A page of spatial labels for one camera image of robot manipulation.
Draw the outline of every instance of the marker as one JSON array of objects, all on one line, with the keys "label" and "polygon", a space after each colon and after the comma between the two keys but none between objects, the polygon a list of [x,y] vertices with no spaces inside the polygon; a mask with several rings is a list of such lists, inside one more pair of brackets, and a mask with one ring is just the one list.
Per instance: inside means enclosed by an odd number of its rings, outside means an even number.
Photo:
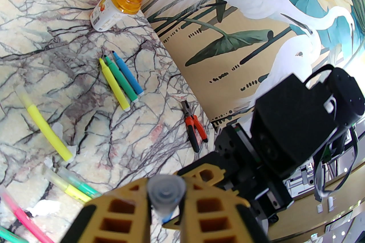
[{"label": "marker", "polygon": [[65,167],[60,167],[57,170],[57,174],[69,184],[72,184],[74,187],[76,187],[79,191],[83,192],[87,196],[90,196],[92,199],[96,199],[102,195],[100,192],[96,191],[94,188],[78,179],[76,175],[67,170]]},{"label": "marker", "polygon": [[115,62],[120,68],[123,75],[128,80],[129,84],[133,87],[133,89],[136,91],[138,96],[142,96],[144,94],[142,87],[138,84],[136,78],[133,76],[132,72],[129,70],[127,65],[124,63],[124,61],[116,54],[115,51],[113,51],[113,55],[115,58]]},{"label": "marker", "polygon": [[49,143],[55,148],[57,153],[60,154],[60,156],[68,162],[73,158],[72,153],[69,151],[69,149],[64,145],[64,143],[59,139],[59,137],[54,133],[54,131],[51,129],[47,121],[44,119],[42,114],[39,112],[38,108],[34,105],[34,103],[31,101],[28,93],[24,89],[23,86],[19,85],[14,88],[15,93],[18,95],[19,99],[22,101],[22,104],[28,111],[30,117],[33,119],[33,121],[36,123],[36,125],[39,127],[40,131],[43,133],[43,135],[46,137],[46,139],[49,141]]},{"label": "marker", "polygon": [[35,238],[37,238],[41,243],[54,243],[19,207],[16,201],[11,197],[10,193],[6,190],[4,185],[0,185],[0,197],[1,201],[5,202],[5,205],[7,205],[14,216],[24,225],[24,227],[29,230],[29,232],[35,236]]},{"label": "marker", "polygon": [[43,168],[44,177],[57,186],[60,190],[62,190],[67,195],[73,197],[78,202],[84,204],[91,200],[89,196],[79,191],[77,188],[63,180],[60,176],[58,176],[55,172],[51,169],[44,167]]},{"label": "marker", "polygon": [[108,68],[110,68],[110,71],[112,72],[118,84],[123,88],[124,92],[127,93],[129,99],[134,103],[138,102],[137,94],[134,93],[133,88],[128,83],[127,79],[123,76],[123,74],[119,71],[119,68],[116,66],[116,64],[113,63],[106,55],[104,55],[104,57]]},{"label": "marker", "polygon": [[107,67],[107,65],[104,63],[104,61],[101,58],[99,58],[99,62],[100,62],[100,65],[102,66],[103,75],[107,79],[107,82],[108,82],[109,86],[111,87],[115,97],[117,98],[117,100],[120,104],[120,107],[122,107],[122,109],[124,111],[129,111],[131,109],[129,106],[129,103],[128,103],[127,99],[125,98],[123,92],[121,91],[112,72],[110,71],[110,68]]},{"label": "marker", "polygon": [[5,241],[10,243],[29,243],[26,239],[20,238],[19,236],[13,234],[12,232],[6,230],[0,226],[0,238],[4,238]]}]

